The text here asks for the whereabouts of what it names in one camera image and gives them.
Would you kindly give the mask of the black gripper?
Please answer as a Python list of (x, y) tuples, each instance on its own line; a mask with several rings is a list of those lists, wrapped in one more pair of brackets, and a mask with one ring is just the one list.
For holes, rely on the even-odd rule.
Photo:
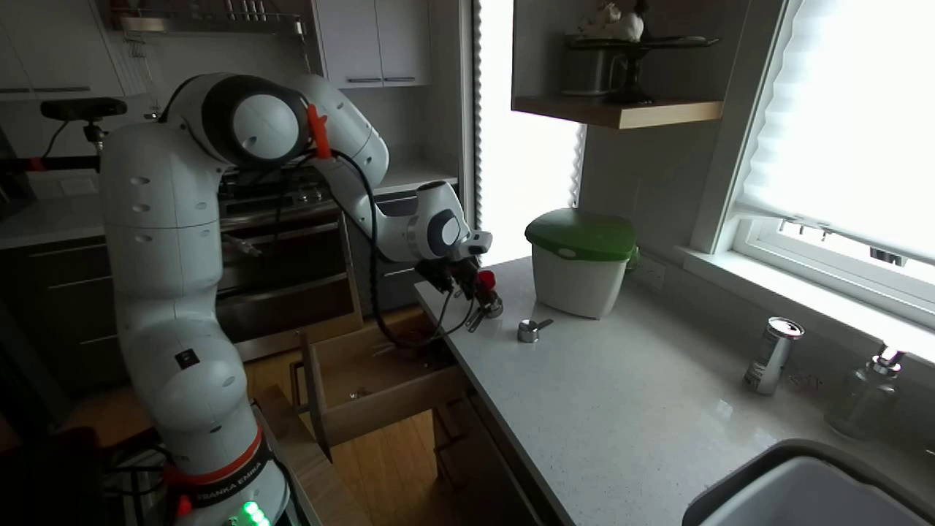
[(416, 271), (429, 279), (439, 291), (470, 291), (477, 284), (477, 259), (422, 259)]

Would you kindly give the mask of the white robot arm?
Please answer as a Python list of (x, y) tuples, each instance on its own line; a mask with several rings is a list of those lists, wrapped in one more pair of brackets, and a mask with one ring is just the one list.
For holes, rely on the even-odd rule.
[(220, 183), (230, 171), (311, 166), (344, 217), (392, 263), (465, 271), (470, 287), (490, 236), (465, 218), (448, 182), (389, 217), (372, 190), (389, 147), (328, 78), (198, 73), (163, 113), (110, 132), (100, 152), (100, 199), (122, 361), (160, 436), (178, 526), (273, 526), (290, 481), (249, 401), (249, 379), (217, 316), (223, 279)]

